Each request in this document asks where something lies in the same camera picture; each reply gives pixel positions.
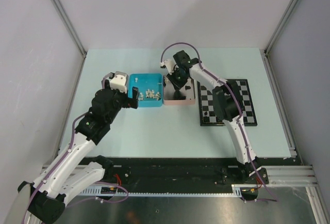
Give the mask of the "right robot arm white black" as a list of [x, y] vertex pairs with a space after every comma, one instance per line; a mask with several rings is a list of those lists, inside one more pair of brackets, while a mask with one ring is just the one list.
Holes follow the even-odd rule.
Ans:
[[243, 166], [238, 170], [238, 178], [243, 183], [251, 183], [261, 167], [245, 129], [242, 98], [237, 83], [215, 76], [199, 58], [191, 59], [185, 51], [177, 52], [173, 59], [162, 59], [160, 67], [167, 69], [167, 78], [175, 90], [180, 90], [188, 79], [193, 79], [211, 91], [213, 111], [227, 127], [236, 159]]

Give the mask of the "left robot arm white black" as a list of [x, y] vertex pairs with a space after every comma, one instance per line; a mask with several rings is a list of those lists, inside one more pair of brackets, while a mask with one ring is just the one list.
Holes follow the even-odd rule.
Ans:
[[118, 112], [122, 108], [138, 108], [138, 88], [132, 88], [132, 96], [117, 89], [105, 88], [97, 91], [89, 110], [75, 119], [70, 143], [55, 160], [32, 183], [24, 181], [21, 190], [28, 185], [30, 200], [27, 212], [31, 221], [54, 223], [64, 212], [68, 203], [90, 185], [116, 178], [113, 162], [101, 155], [90, 164], [70, 176], [81, 160], [95, 148], [110, 131]]

